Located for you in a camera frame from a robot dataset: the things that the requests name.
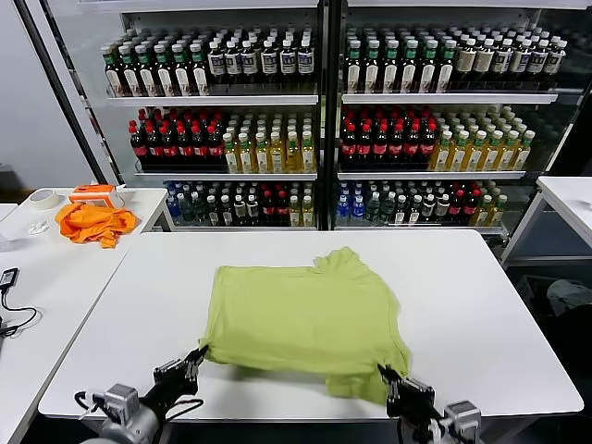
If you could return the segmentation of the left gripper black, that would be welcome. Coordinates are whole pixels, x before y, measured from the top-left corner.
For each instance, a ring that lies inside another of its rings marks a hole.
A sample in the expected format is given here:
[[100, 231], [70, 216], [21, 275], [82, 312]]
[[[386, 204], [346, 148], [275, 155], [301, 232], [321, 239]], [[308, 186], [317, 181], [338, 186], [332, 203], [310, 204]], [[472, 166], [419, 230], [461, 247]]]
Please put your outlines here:
[[183, 396], [198, 392], [199, 366], [209, 348], [190, 351], [184, 360], [177, 359], [154, 370], [154, 385], [146, 394], [146, 405], [152, 410], [170, 410]]

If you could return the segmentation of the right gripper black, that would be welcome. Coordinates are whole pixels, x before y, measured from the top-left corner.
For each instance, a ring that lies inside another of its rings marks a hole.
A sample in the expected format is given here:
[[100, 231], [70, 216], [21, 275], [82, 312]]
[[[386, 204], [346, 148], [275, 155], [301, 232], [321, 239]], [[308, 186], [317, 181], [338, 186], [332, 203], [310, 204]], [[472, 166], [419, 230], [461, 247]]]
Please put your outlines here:
[[387, 416], [402, 418], [410, 424], [427, 424], [436, 418], [434, 390], [410, 378], [402, 377], [389, 364], [377, 366], [388, 387]]

